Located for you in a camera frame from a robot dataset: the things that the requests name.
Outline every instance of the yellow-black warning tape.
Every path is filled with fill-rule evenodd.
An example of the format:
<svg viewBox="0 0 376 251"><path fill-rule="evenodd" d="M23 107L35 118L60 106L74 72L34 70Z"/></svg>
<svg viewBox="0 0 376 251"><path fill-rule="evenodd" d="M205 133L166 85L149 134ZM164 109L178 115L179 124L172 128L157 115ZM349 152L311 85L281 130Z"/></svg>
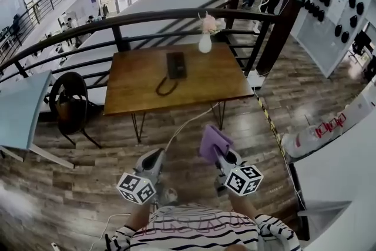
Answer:
<svg viewBox="0 0 376 251"><path fill-rule="evenodd" d="M257 98L257 101L258 101L258 104L260 105L260 107L262 108L262 110L264 111L264 114L265 114L265 117L266 119L268 120L268 123L270 125L270 128L271 128L271 131L273 132L274 136L276 137L276 140L277 140L277 143L278 143L278 146L280 147L280 150L281 150L281 153L282 155L284 156L286 154L283 146L282 146L282 139L281 139L281 136L278 134L277 132L277 129L276 129L276 126L274 124L274 122L271 120L270 118L270 115L269 113L266 111L265 109L265 106L263 105L261 99L256 95L256 98Z"/></svg>

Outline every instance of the light blue table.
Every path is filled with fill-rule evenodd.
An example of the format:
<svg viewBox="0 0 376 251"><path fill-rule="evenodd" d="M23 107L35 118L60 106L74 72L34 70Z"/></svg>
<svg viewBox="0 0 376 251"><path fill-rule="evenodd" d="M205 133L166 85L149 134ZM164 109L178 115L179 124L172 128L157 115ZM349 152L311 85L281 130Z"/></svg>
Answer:
<svg viewBox="0 0 376 251"><path fill-rule="evenodd" d="M49 84L51 71L9 83L0 91L0 149L17 160L23 159L5 147L31 150L67 168L75 166L33 144L36 123Z"/></svg>

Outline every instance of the white vase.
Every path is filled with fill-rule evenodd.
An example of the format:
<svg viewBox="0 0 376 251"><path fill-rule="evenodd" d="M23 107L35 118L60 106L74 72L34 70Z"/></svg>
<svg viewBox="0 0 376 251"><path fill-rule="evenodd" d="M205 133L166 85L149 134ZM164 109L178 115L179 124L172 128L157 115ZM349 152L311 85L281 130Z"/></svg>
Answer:
<svg viewBox="0 0 376 251"><path fill-rule="evenodd" d="M210 34L203 34L199 42L199 51L202 53L208 53L212 49L212 40L210 40Z"/></svg>

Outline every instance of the striped shirt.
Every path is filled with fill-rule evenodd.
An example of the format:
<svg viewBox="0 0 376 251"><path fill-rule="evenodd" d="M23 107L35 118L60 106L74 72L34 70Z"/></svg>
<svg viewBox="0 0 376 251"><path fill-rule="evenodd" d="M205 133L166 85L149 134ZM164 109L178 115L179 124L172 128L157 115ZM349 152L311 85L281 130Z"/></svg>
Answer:
<svg viewBox="0 0 376 251"><path fill-rule="evenodd" d="M165 206L155 211L149 224L135 231L116 231L111 250L223 250L243 245L247 250L301 251L296 234L281 220L258 215L256 222L236 212L203 205Z"/></svg>

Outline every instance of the pink flower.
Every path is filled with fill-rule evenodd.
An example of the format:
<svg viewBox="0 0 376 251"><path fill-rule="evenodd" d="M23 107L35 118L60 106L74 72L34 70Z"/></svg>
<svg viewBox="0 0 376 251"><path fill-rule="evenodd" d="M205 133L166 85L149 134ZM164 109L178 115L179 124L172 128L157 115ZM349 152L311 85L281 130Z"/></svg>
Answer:
<svg viewBox="0 0 376 251"><path fill-rule="evenodd" d="M213 16L206 13L204 19L201 19L202 22L202 33L215 35L220 31L221 22L216 20Z"/></svg>

